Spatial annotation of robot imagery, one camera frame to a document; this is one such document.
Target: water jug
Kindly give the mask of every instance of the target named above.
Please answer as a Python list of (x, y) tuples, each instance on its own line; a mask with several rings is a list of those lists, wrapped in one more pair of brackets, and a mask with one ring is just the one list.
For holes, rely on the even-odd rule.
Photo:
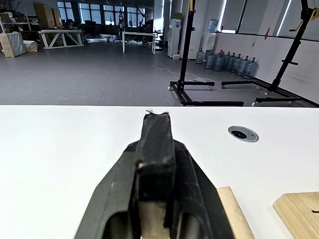
[(227, 62), (228, 62), (228, 58), (230, 57), (230, 51), (228, 52), (227, 55), (225, 55), (225, 60), (224, 60), (224, 69), (226, 70), (226, 67), (227, 67)]
[(233, 60), (236, 59), (235, 52), (231, 57), (228, 58), (226, 71), (231, 71), (231, 68), (233, 67)]
[(231, 68), (231, 73), (236, 73), (240, 62), (243, 60), (240, 58), (241, 54), (238, 54), (238, 57), (233, 60), (233, 67)]
[(238, 66), (238, 69), (237, 69), (237, 72), (236, 72), (237, 76), (241, 76), (243, 74), (243, 72), (245, 70), (245, 67), (246, 67), (248, 62), (249, 62), (248, 61), (248, 56), (246, 56), (246, 59), (241, 61), (239, 66)]
[(221, 50), (220, 53), (218, 53), (216, 55), (216, 60), (215, 60), (213, 70), (214, 71), (222, 71), (223, 67), (224, 67), (224, 62), (225, 62), (225, 55), (224, 55), (223, 50)]
[(245, 70), (243, 72), (242, 78), (245, 78), (245, 79), (253, 79), (254, 78), (256, 71), (258, 69), (258, 64), (257, 64), (257, 62), (255, 62), (255, 59), (256, 58), (254, 57), (251, 62), (247, 63)]
[(207, 57), (207, 60), (206, 60), (206, 66), (205, 66), (206, 69), (213, 69), (213, 66), (215, 64), (215, 58), (216, 58), (216, 55), (213, 52), (211, 52), (211, 54)]
[(198, 51), (196, 54), (196, 61), (195, 61), (196, 64), (203, 64), (205, 52), (203, 52), (202, 49), (203, 48), (201, 48), (201, 50)]

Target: white desk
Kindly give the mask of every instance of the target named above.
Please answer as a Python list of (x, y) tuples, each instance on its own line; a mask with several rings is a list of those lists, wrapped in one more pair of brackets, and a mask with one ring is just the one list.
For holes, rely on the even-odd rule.
[(123, 53), (125, 53), (125, 35), (140, 35), (140, 36), (152, 36), (152, 54), (155, 55), (155, 33), (142, 33), (142, 32), (128, 32), (128, 31), (122, 31), (122, 48)]
[[(318, 109), (0, 106), (0, 237), (73, 239), (95, 187), (140, 138), (145, 109), (170, 113), (173, 137), (233, 189), (255, 238), (292, 238), (272, 204), (319, 190)], [(235, 139), (231, 125), (260, 140)]]

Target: black squat rack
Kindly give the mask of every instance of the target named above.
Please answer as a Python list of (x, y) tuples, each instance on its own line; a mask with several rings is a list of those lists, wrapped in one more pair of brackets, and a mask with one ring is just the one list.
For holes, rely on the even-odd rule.
[(215, 82), (186, 82), (186, 67), (187, 67), (187, 59), (188, 59), (188, 50), (190, 44), (191, 32), (195, 30), (192, 27), (194, 13), (195, 13), (195, 0), (190, 1), (187, 26), (186, 26), (186, 34), (185, 34), (185, 44), (183, 50), (183, 58), (180, 69), (180, 78), (178, 81), (171, 81), (168, 87), (168, 90), (173, 90), (179, 102), (184, 106), (243, 106), (243, 101), (193, 101), (188, 94), (185, 92), (184, 86), (208, 86), (213, 87)]
[(302, 11), (301, 11), (301, 20), (302, 20), (302, 24), (296, 34), (296, 37), (286, 55), (286, 58), (284, 60), (282, 60), (283, 64), (276, 76), (276, 78), (274, 79), (274, 81), (272, 82), (272, 84), (268, 84), (266, 82), (260, 81), (258, 79), (256, 80), (249, 80), (249, 81), (223, 81), (221, 82), (220, 87), (224, 88), (224, 86), (226, 85), (243, 85), (243, 84), (255, 84), (257, 85), (257, 89), (259, 89), (260, 87), (265, 88), (265, 95), (267, 96), (269, 92), (275, 92), (283, 97), (281, 98), (272, 98), (272, 97), (265, 97), (265, 98), (256, 98), (255, 102), (252, 103), (252, 106), (257, 106), (258, 103), (261, 102), (293, 102), (293, 101), (300, 101), (302, 98), (291, 93), (288, 92), (284, 89), (279, 88), (279, 84), (281, 82), (281, 78), (284, 75), (284, 72), (286, 70), (286, 68), (288, 67), (289, 64), (292, 65), (298, 65), (298, 63), (293, 62), (293, 58), (295, 56), (295, 53), (297, 52), (297, 49), (299, 47), (299, 45), (301, 44), (301, 38), (306, 30), (307, 24), (309, 22), (309, 20), (311, 19), (312, 16), (315, 16), (316, 10), (314, 8), (308, 8), (308, 2), (307, 0), (301, 0), (301, 4), (302, 4)]

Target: gray tile floor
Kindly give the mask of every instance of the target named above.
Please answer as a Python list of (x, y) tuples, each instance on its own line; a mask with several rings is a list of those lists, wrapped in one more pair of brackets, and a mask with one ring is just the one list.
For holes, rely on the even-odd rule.
[[(127, 44), (126, 51), (122, 54), (121, 43), (109, 42), (40, 50), (13, 59), (1, 56), (0, 105), (180, 106), (167, 87), (169, 81), (178, 80), (181, 61), (167, 58), (165, 52), (153, 56), (147, 46)], [(256, 97), (264, 97), (254, 86), (219, 88), (220, 81), (241, 79), (228, 72), (206, 70), (194, 61), (188, 63), (187, 72), (193, 75), (187, 74), (186, 80), (201, 77), (216, 82), (213, 91), (187, 87), (193, 100), (244, 101), (250, 106)]]

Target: wooden board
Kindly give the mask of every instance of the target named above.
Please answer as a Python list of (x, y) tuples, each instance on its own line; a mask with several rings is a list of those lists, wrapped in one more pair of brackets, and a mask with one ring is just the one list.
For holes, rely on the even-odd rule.
[(229, 224), (236, 239), (254, 239), (254, 235), (230, 187), (217, 188)]
[(287, 193), (273, 207), (295, 239), (319, 239), (319, 192)]

